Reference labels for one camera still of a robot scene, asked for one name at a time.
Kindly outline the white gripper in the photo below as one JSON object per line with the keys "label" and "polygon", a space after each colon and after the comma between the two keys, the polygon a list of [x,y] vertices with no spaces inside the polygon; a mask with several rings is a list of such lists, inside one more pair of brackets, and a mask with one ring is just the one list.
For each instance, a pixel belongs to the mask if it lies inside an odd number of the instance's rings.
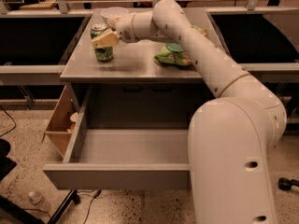
{"label": "white gripper", "polygon": [[115,31],[108,31],[92,39],[92,44],[95,49],[113,47],[119,44],[120,39],[125,43],[135,41],[133,32],[134,14],[127,14],[119,18],[109,18],[107,25]]}

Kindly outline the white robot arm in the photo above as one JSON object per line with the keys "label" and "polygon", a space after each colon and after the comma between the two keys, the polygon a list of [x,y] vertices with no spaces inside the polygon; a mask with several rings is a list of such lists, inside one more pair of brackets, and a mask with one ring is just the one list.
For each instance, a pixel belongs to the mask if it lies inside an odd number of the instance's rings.
{"label": "white robot arm", "polygon": [[214,95],[192,116],[188,158],[197,224],[278,224],[267,150],[283,135],[276,95],[189,22],[173,0],[111,21],[95,48],[143,39],[174,41]]}

